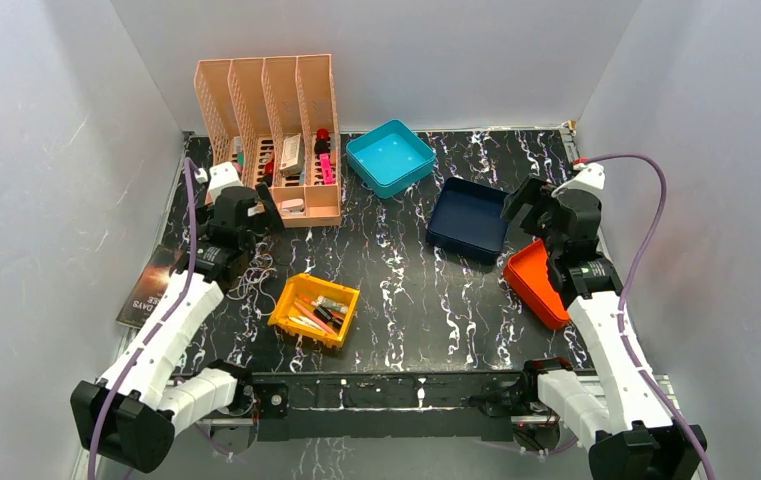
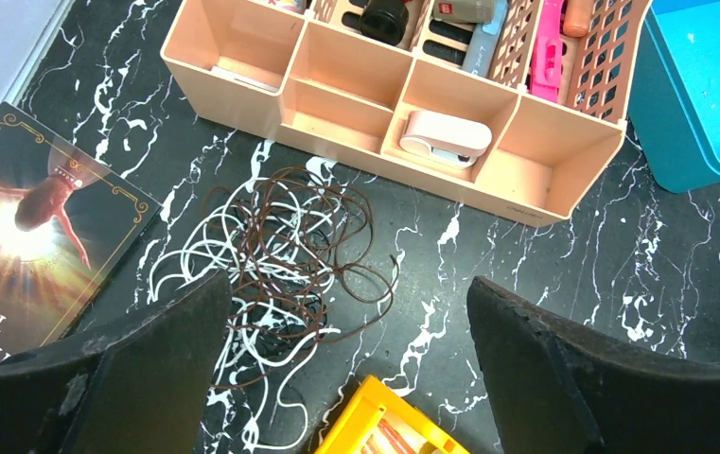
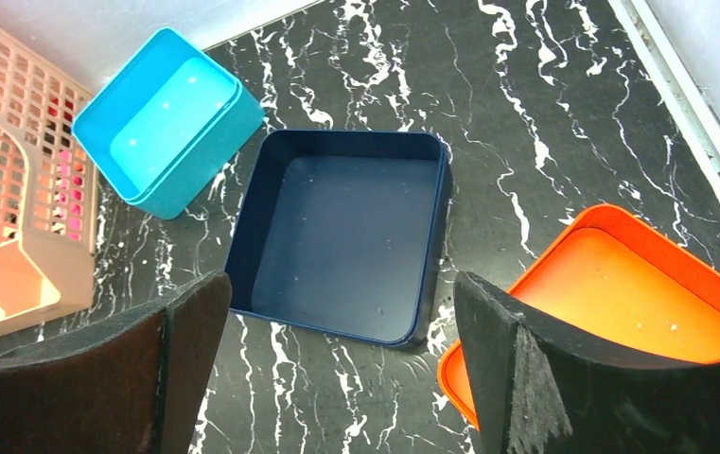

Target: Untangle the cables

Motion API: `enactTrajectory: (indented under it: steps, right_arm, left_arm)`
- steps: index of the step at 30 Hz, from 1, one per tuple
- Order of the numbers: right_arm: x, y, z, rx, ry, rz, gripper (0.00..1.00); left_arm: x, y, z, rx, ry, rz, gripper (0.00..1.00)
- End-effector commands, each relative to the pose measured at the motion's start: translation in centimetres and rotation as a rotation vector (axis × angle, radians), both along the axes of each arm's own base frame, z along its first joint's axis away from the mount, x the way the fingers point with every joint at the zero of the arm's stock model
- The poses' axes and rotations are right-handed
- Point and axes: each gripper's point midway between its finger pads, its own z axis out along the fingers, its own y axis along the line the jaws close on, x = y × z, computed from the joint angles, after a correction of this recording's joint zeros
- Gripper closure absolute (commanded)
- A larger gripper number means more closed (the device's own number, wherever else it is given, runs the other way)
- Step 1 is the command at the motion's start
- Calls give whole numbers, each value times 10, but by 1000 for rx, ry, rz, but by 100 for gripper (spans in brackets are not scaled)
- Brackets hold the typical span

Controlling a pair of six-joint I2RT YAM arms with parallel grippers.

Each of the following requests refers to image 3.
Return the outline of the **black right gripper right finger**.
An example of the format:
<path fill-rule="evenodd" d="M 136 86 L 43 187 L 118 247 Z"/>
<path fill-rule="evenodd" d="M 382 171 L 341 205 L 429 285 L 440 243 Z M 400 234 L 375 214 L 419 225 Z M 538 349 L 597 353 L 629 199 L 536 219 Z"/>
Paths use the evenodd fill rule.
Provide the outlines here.
<path fill-rule="evenodd" d="M 456 275 L 456 323 L 487 453 L 720 453 L 720 362 L 620 345 Z"/>

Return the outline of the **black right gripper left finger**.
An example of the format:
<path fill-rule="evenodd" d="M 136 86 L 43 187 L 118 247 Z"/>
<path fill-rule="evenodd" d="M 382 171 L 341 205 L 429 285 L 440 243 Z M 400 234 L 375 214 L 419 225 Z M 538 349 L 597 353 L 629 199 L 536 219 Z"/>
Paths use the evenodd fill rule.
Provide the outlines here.
<path fill-rule="evenodd" d="M 0 453 L 185 453 L 229 313 L 211 271 L 0 356 Z"/>

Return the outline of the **orange plastic tray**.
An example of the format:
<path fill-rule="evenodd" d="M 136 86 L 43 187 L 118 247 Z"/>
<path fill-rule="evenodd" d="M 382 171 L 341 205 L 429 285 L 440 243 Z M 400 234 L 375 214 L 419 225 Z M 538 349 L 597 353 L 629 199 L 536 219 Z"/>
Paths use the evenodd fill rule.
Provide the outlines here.
<path fill-rule="evenodd" d="M 720 362 L 720 273 L 616 205 L 584 210 L 504 291 L 623 346 Z M 460 337 L 442 356 L 437 379 L 479 430 Z"/>

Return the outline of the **dark blue plastic tray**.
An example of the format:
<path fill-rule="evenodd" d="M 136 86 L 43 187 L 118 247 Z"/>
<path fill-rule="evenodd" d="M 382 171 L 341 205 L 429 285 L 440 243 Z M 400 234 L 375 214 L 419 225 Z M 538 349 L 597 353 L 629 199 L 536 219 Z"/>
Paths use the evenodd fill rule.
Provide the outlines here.
<path fill-rule="evenodd" d="M 389 348 L 427 337 L 452 190 L 422 131 L 278 130 L 225 262 L 239 314 Z"/>

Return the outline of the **teal plastic tray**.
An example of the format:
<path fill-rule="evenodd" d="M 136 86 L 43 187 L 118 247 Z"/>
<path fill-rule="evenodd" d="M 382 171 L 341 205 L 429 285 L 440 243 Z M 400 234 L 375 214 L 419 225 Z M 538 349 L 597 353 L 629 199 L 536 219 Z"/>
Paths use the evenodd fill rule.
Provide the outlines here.
<path fill-rule="evenodd" d="M 124 202 L 172 219 L 264 117 L 240 79 L 163 27 L 77 114 L 72 133 Z"/>

